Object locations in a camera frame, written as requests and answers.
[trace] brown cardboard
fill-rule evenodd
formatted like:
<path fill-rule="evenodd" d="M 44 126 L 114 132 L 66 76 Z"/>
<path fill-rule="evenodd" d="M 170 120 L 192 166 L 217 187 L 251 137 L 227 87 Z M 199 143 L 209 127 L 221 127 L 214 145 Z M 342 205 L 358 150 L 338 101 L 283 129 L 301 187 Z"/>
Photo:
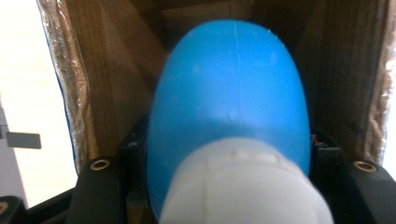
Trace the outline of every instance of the brown cardboard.
<path fill-rule="evenodd" d="M 394 3 L 329 0 L 67 0 L 89 87 L 97 148 L 113 155 L 148 113 L 167 51 L 194 26 L 253 21 L 285 43 L 300 71 L 311 125 L 348 158 L 379 162 L 390 79 Z"/>
<path fill-rule="evenodd" d="M 206 21 L 251 20 L 252 6 L 252 1 L 233 0 L 163 10 L 167 49 L 172 50 L 183 35 Z"/>
<path fill-rule="evenodd" d="M 87 72 L 98 145 L 82 150 L 114 155 L 134 123 L 149 112 L 165 59 L 158 39 L 162 14 L 150 1 L 69 0 L 67 6 Z M 152 15 L 151 26 L 142 14 Z"/>
<path fill-rule="evenodd" d="M 145 206 L 127 206 L 128 223 L 131 224 L 157 224 L 157 220 L 150 208 Z"/>
<path fill-rule="evenodd" d="M 328 1 L 326 5 L 314 125 L 331 136 L 347 158 L 379 162 L 382 146 L 366 151 L 365 141 L 370 106 L 377 101 L 374 92 L 380 85 L 376 77 L 383 74 L 378 74 L 385 61 L 381 62 L 381 54 L 389 51 L 388 44 L 384 46 L 389 3 Z"/>

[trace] white wall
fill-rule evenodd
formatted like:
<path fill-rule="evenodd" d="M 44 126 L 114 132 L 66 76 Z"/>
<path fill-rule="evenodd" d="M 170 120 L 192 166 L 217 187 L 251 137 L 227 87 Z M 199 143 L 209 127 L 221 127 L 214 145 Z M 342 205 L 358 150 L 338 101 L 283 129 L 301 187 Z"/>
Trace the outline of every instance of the white wall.
<path fill-rule="evenodd" d="M 15 154 L 27 205 L 31 207 L 75 186 L 71 140 L 36 1 L 4 2 L 0 27 L 0 95 L 8 129 L 39 133 L 42 146 L 6 148 L 10 161 L 0 166 L 1 174 L 7 173 L 0 175 L 0 193 L 20 184 L 12 161 Z"/>
<path fill-rule="evenodd" d="M 18 169 L 14 149 L 7 146 L 7 140 L 4 136 L 6 130 L 7 121 L 1 105 L 0 95 L 0 196 L 19 196 L 26 203 L 26 197 L 23 191 L 20 170 Z"/>

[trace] white nozzle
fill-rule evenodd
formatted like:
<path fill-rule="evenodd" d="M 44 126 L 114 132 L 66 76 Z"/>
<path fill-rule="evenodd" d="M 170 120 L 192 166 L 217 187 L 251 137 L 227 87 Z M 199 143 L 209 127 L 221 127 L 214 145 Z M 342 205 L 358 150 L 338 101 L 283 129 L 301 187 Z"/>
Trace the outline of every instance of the white nozzle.
<path fill-rule="evenodd" d="M 178 167 L 160 223 L 327 224 L 332 216 L 294 163 L 260 141 L 228 138 Z"/>

